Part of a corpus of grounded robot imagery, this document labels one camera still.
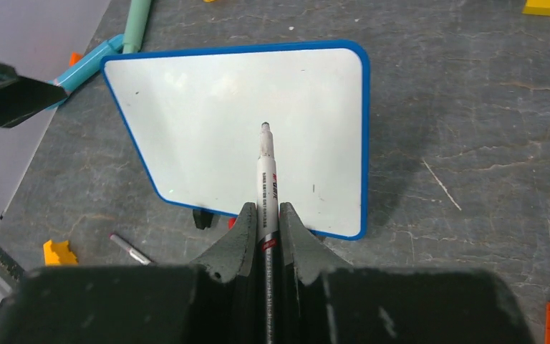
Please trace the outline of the black whiteboard marker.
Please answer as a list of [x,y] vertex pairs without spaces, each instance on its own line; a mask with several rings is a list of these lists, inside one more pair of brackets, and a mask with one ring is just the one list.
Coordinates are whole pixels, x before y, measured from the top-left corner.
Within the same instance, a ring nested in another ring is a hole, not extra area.
[[261,339],[276,342],[276,282],[275,262],[279,230],[279,201],[277,196],[274,138],[268,122],[261,124],[259,157],[257,160],[257,249],[261,268],[261,286],[264,291],[264,324]]

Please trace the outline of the blue framed whiteboard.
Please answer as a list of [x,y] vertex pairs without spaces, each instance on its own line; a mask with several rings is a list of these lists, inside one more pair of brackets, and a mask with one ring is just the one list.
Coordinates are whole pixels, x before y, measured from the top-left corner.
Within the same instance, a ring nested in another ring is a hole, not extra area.
[[350,40],[105,57],[105,82],[156,194],[236,215],[258,195],[259,131],[279,200],[345,240],[367,231],[370,59]]

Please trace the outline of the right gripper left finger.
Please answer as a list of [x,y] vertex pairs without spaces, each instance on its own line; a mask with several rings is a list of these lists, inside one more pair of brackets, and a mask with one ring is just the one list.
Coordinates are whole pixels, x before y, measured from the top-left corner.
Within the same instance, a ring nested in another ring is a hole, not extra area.
[[224,284],[237,277],[250,277],[256,251],[257,220],[255,203],[245,203],[232,229],[190,263],[201,266],[213,280]]

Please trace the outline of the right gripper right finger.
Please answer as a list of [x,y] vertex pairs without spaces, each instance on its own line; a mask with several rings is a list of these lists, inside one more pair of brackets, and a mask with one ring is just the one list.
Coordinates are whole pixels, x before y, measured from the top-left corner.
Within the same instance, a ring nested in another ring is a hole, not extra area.
[[296,280],[303,285],[312,284],[321,272],[351,267],[305,227],[289,202],[280,204],[279,232],[284,266],[291,267]]

